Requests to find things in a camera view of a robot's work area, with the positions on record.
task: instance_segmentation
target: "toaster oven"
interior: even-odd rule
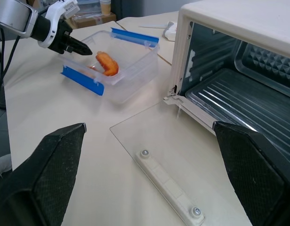
[[[183,6],[163,102],[111,131],[188,226],[290,225],[290,0]]]

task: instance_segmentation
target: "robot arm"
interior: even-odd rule
[[[79,10],[77,0],[59,0],[43,17],[36,9],[17,0],[0,0],[0,26],[23,38],[36,39],[39,46],[60,54],[68,51],[92,55],[87,45],[70,36],[73,30],[63,21]]]

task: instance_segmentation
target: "cup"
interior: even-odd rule
[[[102,15],[108,16],[111,14],[111,3],[112,0],[100,0]]]

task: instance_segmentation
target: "white table surface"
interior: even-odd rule
[[[171,12],[153,16],[127,17],[117,21],[117,23],[127,31],[147,34],[160,38],[159,45],[161,49],[159,51],[159,55],[162,58],[164,58],[167,62],[172,64],[173,49],[175,42],[168,41],[166,38],[162,37],[164,29],[144,28],[139,26],[167,24],[169,21],[177,22],[177,18],[178,12]]]
[[[115,22],[74,30],[81,40],[119,26]],[[6,56],[13,41],[6,43]],[[136,166],[110,127],[158,103],[167,94],[170,65],[159,59],[159,76],[122,107],[116,107],[60,74],[57,53],[20,40],[5,78],[13,169],[48,133],[85,122],[77,179],[63,225],[184,225]]]

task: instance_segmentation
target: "metal screw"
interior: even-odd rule
[[[149,151],[147,151],[147,150],[144,150],[144,151],[142,151],[142,155],[149,155]]]
[[[200,208],[197,208],[197,207],[194,207],[192,209],[192,212],[196,215],[196,216],[199,216],[201,214],[201,209]]]

